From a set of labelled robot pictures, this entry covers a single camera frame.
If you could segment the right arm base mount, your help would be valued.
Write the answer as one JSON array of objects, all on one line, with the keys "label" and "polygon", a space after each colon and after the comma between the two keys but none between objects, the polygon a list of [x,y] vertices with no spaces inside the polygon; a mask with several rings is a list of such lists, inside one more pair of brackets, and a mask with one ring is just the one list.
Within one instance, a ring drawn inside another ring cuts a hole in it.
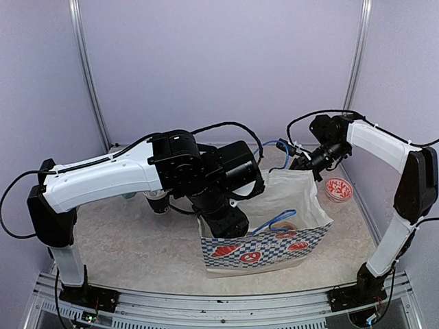
[{"label": "right arm base mount", "polygon": [[327,293],[332,312],[356,308],[385,300],[387,293],[384,289],[385,279],[390,271],[382,276],[375,277],[363,264],[357,272],[354,285],[334,288]]}]

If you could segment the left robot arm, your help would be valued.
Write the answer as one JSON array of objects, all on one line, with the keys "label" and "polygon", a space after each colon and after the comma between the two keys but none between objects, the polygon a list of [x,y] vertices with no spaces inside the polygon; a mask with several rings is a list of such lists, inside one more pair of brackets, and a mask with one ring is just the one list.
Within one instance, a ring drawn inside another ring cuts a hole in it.
[{"label": "left robot arm", "polygon": [[247,216],[237,202],[264,191],[259,165],[249,146],[197,143],[185,130],[145,136],[125,149],[73,164],[44,161],[38,184],[27,198],[36,236],[53,254],[63,285],[79,303],[96,298],[74,244],[77,209],[127,193],[186,197],[216,238],[244,236]]}]

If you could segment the checkered paper takeout bag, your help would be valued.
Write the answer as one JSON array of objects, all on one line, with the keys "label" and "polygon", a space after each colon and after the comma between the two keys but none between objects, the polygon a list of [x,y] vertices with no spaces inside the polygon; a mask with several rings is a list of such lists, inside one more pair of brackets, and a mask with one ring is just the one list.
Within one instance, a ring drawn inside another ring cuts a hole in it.
[{"label": "checkered paper takeout bag", "polygon": [[[201,250],[208,278],[227,278],[276,271],[300,265],[326,236],[333,220],[321,208],[311,171],[267,169],[265,190],[240,202],[247,216],[248,233],[233,239],[215,238],[198,218]],[[287,221],[297,230],[272,231]]]}]

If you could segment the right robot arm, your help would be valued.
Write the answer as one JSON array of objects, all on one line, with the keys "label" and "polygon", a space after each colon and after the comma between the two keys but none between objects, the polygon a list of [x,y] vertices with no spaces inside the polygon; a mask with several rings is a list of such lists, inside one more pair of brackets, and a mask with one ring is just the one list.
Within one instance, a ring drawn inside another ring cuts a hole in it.
[{"label": "right robot arm", "polygon": [[360,148],[400,175],[388,229],[374,254],[357,272],[351,289],[351,299],[365,304],[381,290],[438,199],[437,153],[428,145],[399,138],[352,110],[319,110],[311,116],[309,129],[320,145],[293,160],[291,169],[311,171],[320,181],[321,171],[351,156],[353,148]]}]

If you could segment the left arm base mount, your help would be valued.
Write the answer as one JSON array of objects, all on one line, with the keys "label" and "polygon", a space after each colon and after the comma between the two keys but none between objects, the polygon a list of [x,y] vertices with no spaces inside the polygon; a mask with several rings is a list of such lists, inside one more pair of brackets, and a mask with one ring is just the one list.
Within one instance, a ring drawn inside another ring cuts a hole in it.
[{"label": "left arm base mount", "polygon": [[89,284],[85,284],[83,287],[65,287],[62,285],[59,298],[64,302],[77,306],[114,313],[119,301],[119,292]]}]

